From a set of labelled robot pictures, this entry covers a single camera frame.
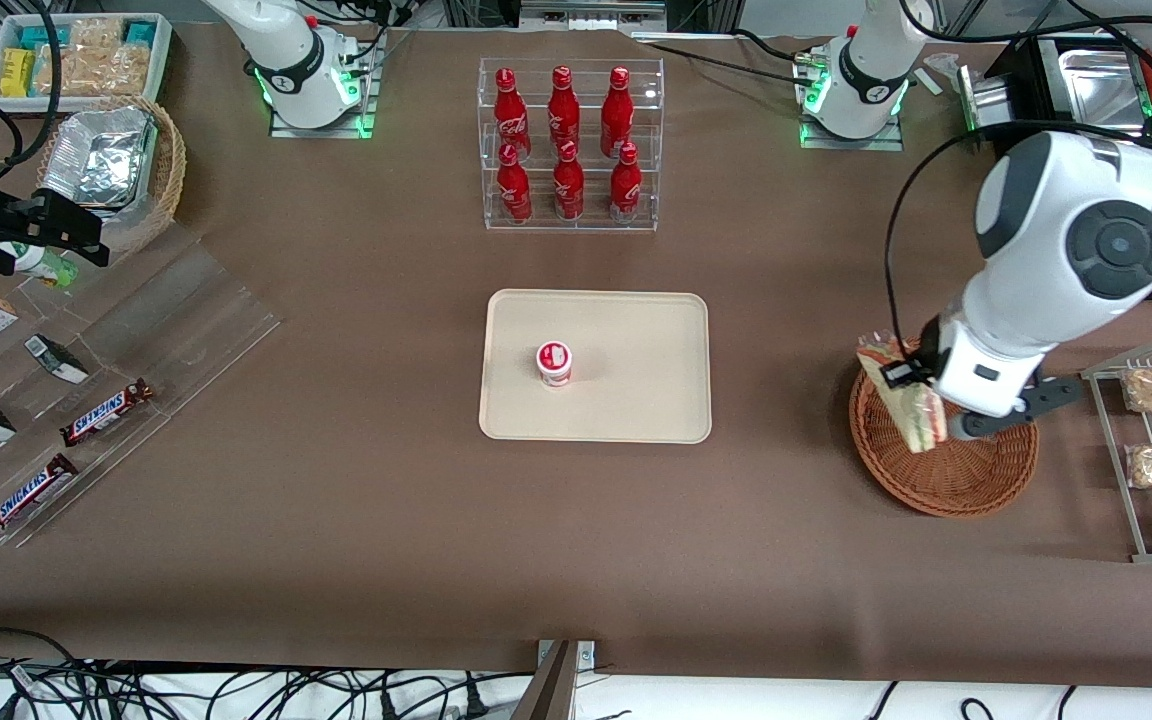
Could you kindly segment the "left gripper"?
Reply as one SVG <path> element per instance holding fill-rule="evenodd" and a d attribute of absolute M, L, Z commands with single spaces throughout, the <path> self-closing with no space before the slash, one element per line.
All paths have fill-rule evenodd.
<path fill-rule="evenodd" d="M 896 359 L 879 369 L 890 389 L 919 384 L 963 409 L 1002 418 L 1011 414 L 1030 374 L 1049 351 L 1002 316 L 937 316 L 937 340 L 896 342 Z"/>

